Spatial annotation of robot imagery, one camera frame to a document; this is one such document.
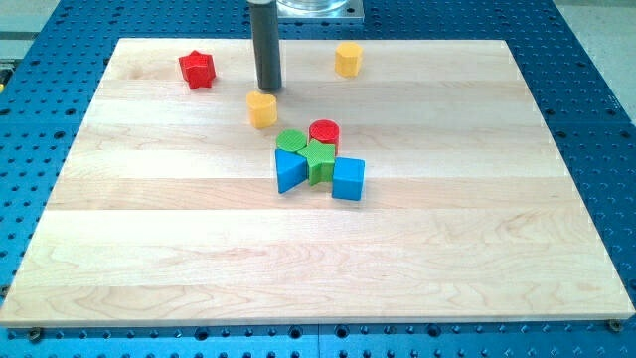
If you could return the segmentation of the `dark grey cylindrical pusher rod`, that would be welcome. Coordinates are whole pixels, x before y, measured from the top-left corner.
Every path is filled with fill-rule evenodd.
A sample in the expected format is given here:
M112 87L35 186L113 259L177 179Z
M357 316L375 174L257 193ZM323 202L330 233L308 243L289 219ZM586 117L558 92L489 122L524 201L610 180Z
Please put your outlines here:
M258 87L279 91L282 74L275 0L247 0Z

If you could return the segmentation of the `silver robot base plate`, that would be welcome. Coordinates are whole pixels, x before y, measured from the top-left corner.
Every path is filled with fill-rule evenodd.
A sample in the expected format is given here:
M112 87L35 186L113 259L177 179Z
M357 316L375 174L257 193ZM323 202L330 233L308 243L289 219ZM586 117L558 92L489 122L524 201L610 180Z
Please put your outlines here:
M365 19L363 0L277 0L277 10L284 23L360 23Z

